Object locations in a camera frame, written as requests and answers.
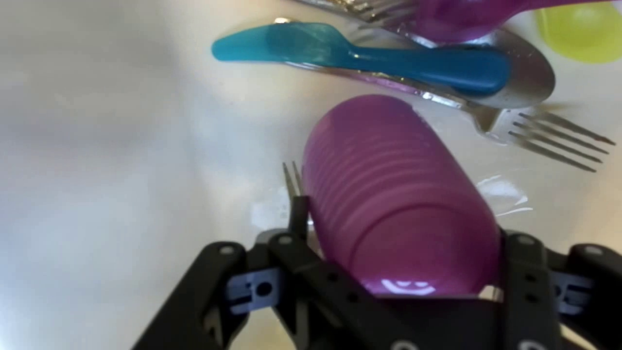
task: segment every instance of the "purple cup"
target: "purple cup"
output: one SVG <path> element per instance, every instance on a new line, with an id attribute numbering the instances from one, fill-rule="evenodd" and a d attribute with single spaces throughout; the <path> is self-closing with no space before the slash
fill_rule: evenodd
<path id="1" fill-rule="evenodd" d="M 361 96 L 328 111 L 303 183 L 324 257 L 371 294 L 468 296 L 495 281 L 495 220 L 408 104 Z"/>

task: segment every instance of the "blue-handled utensil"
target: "blue-handled utensil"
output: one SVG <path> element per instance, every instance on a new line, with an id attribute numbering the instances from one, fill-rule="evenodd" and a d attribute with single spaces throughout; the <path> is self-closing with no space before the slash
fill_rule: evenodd
<path id="1" fill-rule="evenodd" d="M 464 96 L 492 96 L 509 76 L 509 59 L 495 49 L 441 47 L 433 51 L 367 49 L 352 45 L 326 24 L 272 24 L 221 38 L 217 61 L 262 61 L 383 73 Z"/>

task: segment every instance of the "white surface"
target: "white surface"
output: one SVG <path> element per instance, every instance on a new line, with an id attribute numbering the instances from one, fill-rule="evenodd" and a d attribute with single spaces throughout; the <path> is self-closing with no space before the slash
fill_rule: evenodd
<path id="1" fill-rule="evenodd" d="M 130 349 L 202 246 L 251 246 L 280 222 L 280 162 L 299 160 L 326 109 L 383 90 L 208 55 L 276 16 L 342 24 L 286 0 L 0 0 L 0 350 Z M 513 24 L 542 47 L 528 18 Z M 544 53 L 560 113 L 622 141 L 622 63 Z M 503 226 L 622 251 L 620 148 L 587 176 L 398 98 L 474 181 L 517 195 L 527 211 Z M 262 321 L 237 349 L 289 347 Z"/>

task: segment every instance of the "yellow object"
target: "yellow object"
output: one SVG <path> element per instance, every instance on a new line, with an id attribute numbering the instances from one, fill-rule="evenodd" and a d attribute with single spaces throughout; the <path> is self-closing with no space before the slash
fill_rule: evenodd
<path id="1" fill-rule="evenodd" d="M 538 10 L 536 24 L 542 39 L 563 57 L 583 63 L 622 57 L 622 8 L 610 3 Z"/>

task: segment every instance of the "fork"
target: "fork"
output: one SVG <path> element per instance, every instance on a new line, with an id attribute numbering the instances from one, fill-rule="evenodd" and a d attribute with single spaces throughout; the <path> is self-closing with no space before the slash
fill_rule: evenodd
<path id="1" fill-rule="evenodd" d="M 412 0 L 299 0 L 303 4 L 336 12 L 342 16 L 365 22 L 363 28 L 383 28 L 387 32 L 416 38 L 408 32 L 406 24 L 416 14 Z"/>
<path id="2" fill-rule="evenodd" d="M 589 174 L 597 174 L 595 166 L 602 164 L 602 156 L 608 156 L 606 146 L 616 146 L 616 143 L 612 143 L 610 139 L 587 131 L 563 117 L 548 113 L 542 108 L 495 109 L 462 100 L 443 90 L 435 90 L 396 76 L 387 76 L 381 73 L 355 73 L 313 65 L 289 67 L 361 80 L 389 90 L 412 94 L 443 108 L 464 111 L 482 137 L 497 144 L 519 146 L 523 150 L 534 152 L 565 166 L 573 166 Z"/>

